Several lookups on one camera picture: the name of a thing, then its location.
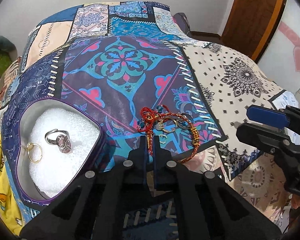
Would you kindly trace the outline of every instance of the bracelet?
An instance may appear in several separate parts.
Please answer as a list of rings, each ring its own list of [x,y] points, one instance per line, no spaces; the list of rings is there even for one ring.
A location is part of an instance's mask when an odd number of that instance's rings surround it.
[[[138,132],[145,132],[146,137],[147,137],[147,142],[148,142],[148,151],[150,155],[153,155],[153,149],[152,149],[152,144],[153,144],[153,127],[156,124],[156,122],[164,123],[167,122],[168,120],[174,120],[175,124],[177,124],[177,121],[173,117],[177,117],[182,119],[184,122],[187,122],[189,126],[189,130],[192,133],[192,145],[194,146],[193,152],[191,156],[188,158],[185,158],[183,160],[180,160],[178,162],[180,163],[185,163],[189,160],[191,160],[197,153],[198,148],[200,146],[199,143],[199,132],[197,128],[193,125],[193,123],[183,114],[175,114],[171,113],[168,109],[167,106],[165,105],[160,105],[157,106],[156,110],[150,109],[149,107],[143,107],[140,111],[141,115],[141,120],[138,121],[138,127],[137,130]]]

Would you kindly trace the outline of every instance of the yellow blanket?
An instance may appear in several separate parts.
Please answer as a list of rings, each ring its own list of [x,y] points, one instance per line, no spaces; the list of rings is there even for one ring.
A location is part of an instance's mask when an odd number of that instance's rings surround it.
[[[19,235],[22,227],[22,217],[8,181],[4,165],[4,157],[1,149],[0,135],[0,217],[6,226],[15,234]]]

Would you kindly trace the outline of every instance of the patchwork tablecloth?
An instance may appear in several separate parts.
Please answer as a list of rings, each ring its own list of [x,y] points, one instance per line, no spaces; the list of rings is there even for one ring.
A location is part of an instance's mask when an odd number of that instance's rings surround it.
[[[201,144],[185,163],[190,170],[215,171],[272,221],[286,202],[285,178],[273,156],[240,143],[235,133],[240,123],[249,122],[246,108],[251,104],[297,106],[294,96],[269,81],[245,55],[187,37],[167,5],[102,2],[56,13],[31,31],[20,64],[13,64],[3,80],[2,150],[25,222],[42,207],[16,184],[18,122],[42,98],[69,103],[102,125],[110,146],[96,163],[103,171],[138,146],[143,106],[166,104],[172,112],[189,113]],[[192,151],[191,136],[177,130],[162,147],[182,159]]]

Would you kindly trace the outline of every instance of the wooden door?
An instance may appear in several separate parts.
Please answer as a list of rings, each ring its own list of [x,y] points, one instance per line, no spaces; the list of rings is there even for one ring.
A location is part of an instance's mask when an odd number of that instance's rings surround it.
[[[222,42],[258,61],[279,24],[285,2],[286,0],[234,0],[221,36]]]

